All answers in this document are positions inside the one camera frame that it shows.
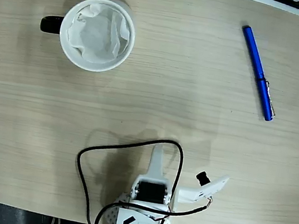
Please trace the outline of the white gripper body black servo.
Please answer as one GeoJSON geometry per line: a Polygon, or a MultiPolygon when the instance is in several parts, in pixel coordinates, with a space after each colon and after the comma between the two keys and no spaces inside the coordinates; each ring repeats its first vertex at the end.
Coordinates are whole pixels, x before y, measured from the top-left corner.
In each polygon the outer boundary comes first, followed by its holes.
{"type": "Polygon", "coordinates": [[[171,190],[167,186],[138,182],[131,187],[129,203],[133,208],[169,212],[171,190]]]}

